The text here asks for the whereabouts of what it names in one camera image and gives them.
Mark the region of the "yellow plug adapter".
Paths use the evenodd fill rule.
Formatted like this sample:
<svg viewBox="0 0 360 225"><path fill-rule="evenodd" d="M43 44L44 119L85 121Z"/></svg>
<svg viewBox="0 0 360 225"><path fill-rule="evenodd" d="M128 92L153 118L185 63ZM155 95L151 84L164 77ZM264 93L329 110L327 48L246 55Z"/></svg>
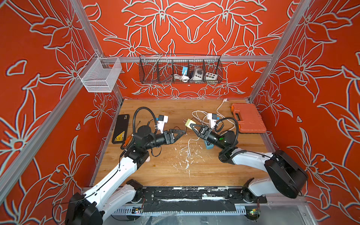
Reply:
<svg viewBox="0 0 360 225"><path fill-rule="evenodd" d="M196 122L194 122L193 120L191 119L188 119L186 122L185 122L185 126L188 127L188 128L191 128L191 124L196 124Z"/></svg>

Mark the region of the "blue usb charger hub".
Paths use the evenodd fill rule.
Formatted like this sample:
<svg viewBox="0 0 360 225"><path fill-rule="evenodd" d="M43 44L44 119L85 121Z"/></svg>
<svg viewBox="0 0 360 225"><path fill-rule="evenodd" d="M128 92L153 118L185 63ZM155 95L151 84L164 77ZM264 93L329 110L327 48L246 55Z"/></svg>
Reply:
<svg viewBox="0 0 360 225"><path fill-rule="evenodd" d="M204 143L205 143L205 147L206 147L207 150L211 150L211 149L214 148L214 144L212 144L212 143L210 143L208 141L204 141Z"/></svg>

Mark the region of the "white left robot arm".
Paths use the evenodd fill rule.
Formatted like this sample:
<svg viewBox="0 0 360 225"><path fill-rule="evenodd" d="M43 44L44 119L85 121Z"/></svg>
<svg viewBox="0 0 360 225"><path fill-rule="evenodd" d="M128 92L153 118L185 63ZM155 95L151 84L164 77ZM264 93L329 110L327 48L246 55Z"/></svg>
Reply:
<svg viewBox="0 0 360 225"><path fill-rule="evenodd" d="M142 197L143 186L135 180L127 181L148 159L149 150L177 142L184 130L170 129L155 134L148 126L141 126L122 154L119 164L99 183L84 194L74 194L67 208L66 225L101 225L117 209Z"/></svg>

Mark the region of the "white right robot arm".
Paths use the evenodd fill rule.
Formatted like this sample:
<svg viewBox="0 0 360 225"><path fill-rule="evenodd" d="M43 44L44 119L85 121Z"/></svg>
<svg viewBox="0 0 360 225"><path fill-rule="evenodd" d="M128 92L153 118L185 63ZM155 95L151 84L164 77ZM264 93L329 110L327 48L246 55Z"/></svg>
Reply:
<svg viewBox="0 0 360 225"><path fill-rule="evenodd" d="M248 166L268 174L267 178L250 178L241 189L241 197L247 203L258 197L280 193L295 199L301 193L308 180L306 172L284 151L260 153L242 150L237 147L238 134L228 131L222 135L206 125L191 123L188 125L195 134L221 149L218 158L223 163Z"/></svg>

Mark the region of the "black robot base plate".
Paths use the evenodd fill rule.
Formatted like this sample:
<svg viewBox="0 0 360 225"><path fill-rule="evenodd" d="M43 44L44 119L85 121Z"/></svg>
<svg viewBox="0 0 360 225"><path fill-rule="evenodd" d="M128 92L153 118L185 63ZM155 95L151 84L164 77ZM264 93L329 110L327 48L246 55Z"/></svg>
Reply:
<svg viewBox="0 0 360 225"><path fill-rule="evenodd" d="M141 198L124 206L140 213L245 213L266 204L265 196L253 197L242 187L144 187Z"/></svg>

